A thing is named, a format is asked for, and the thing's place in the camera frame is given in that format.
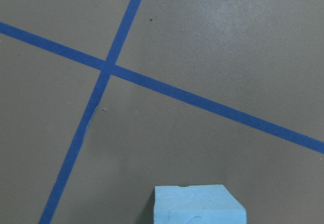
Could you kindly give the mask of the light blue foam block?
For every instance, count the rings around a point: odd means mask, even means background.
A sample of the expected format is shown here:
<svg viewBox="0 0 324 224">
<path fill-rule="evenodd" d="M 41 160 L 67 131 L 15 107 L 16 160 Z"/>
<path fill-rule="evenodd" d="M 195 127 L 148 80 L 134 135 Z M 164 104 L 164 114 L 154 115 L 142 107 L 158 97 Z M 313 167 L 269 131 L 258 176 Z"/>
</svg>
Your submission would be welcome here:
<svg viewBox="0 0 324 224">
<path fill-rule="evenodd" d="M 247 212 L 222 184 L 156 186 L 154 223 L 247 223 Z"/>
</svg>

